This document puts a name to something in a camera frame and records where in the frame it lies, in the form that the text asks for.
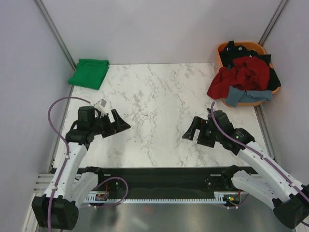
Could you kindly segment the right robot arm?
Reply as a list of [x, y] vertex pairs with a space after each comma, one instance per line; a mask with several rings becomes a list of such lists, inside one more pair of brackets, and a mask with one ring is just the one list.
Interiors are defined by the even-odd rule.
[[234, 128], [221, 110], [209, 110], [207, 119], [195, 116], [182, 138], [193, 140], [196, 131], [199, 131], [198, 144], [214, 147], [215, 143], [220, 143], [261, 176], [261, 180], [258, 180], [240, 167], [232, 165], [221, 178], [224, 189], [237, 188], [254, 196], [266, 204], [289, 229], [304, 223], [309, 216], [308, 185], [292, 177], [271, 159], [249, 132], [243, 128]]

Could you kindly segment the green t shirt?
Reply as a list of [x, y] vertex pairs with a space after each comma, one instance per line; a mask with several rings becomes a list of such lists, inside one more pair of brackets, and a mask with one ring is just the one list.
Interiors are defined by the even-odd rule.
[[73, 86], [99, 90], [108, 69], [108, 60], [79, 59], [76, 70], [68, 83]]

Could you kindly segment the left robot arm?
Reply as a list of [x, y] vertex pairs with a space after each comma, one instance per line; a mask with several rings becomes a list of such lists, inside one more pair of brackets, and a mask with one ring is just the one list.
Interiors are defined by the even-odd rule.
[[34, 197], [32, 201], [32, 210], [40, 227], [50, 231], [72, 230], [89, 193], [105, 187], [106, 178], [100, 174], [85, 172], [79, 180], [75, 177], [95, 136], [106, 138], [131, 128], [115, 109], [112, 116], [113, 122], [108, 114], [94, 106], [79, 108], [77, 120], [65, 137], [66, 151], [60, 166], [43, 195]]

